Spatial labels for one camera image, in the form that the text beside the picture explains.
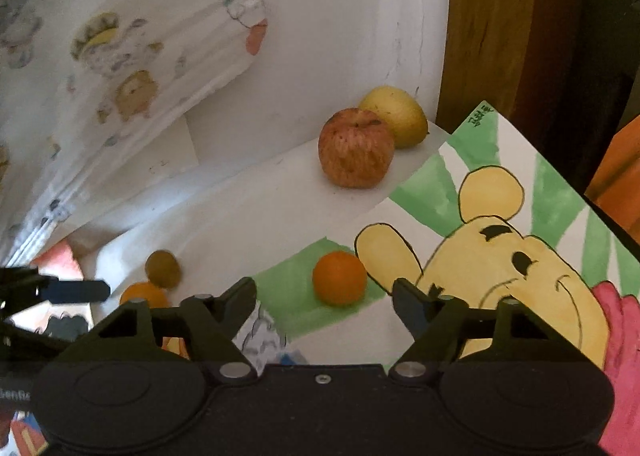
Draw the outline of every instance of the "cartoon eye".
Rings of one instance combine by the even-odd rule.
[[[480,233],[484,235],[484,238],[489,241],[494,237],[498,237],[499,235],[503,235],[504,233],[511,233],[510,227],[506,225],[491,225],[490,227],[486,227],[485,229],[480,230]]]
[[[527,277],[529,266],[533,264],[533,261],[531,261],[526,253],[517,251],[511,256],[511,264],[513,264],[513,267],[523,274],[524,277]]]

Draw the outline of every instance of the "red apple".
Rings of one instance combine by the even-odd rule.
[[[394,135],[370,110],[338,111],[324,124],[318,155],[324,174],[340,187],[374,187],[391,165]]]

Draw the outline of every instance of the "screw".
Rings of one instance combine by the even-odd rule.
[[[316,382],[318,384],[328,384],[331,381],[331,376],[329,375],[316,375]]]
[[[244,362],[227,362],[220,368],[220,375],[225,378],[244,378],[251,373],[251,367]]]
[[[418,378],[427,372],[427,368],[420,362],[400,362],[394,370],[402,378]]]

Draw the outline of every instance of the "black tool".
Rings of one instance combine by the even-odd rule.
[[[515,299],[469,309],[398,280],[394,308],[415,343],[388,376],[273,365],[258,377],[231,340],[255,298],[242,279],[171,309],[130,301],[62,352],[41,338],[50,362],[25,409],[46,456],[604,454],[609,380]],[[164,337],[183,338],[191,360],[162,350]],[[470,339],[491,345],[460,358]]]

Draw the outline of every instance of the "green painted stripe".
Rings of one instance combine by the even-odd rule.
[[[556,248],[566,229],[585,205],[558,171],[538,155],[531,209],[532,235]]]
[[[456,186],[440,154],[429,158],[389,198],[443,237],[462,225]]]
[[[582,250],[582,279],[593,287],[607,279],[611,232],[602,220],[589,211]]]
[[[485,165],[500,165],[498,119],[500,115],[482,102],[449,138],[448,143],[470,171]]]
[[[629,253],[622,243],[613,238],[618,255],[618,270],[620,271],[620,291],[622,295],[638,296],[640,291],[640,264]]]
[[[345,308],[322,304],[314,293],[312,272],[324,254],[336,250],[353,252],[329,239],[321,239],[254,277],[258,299],[273,317],[278,331],[289,339],[340,322],[386,295],[369,279],[364,299],[357,304]]]

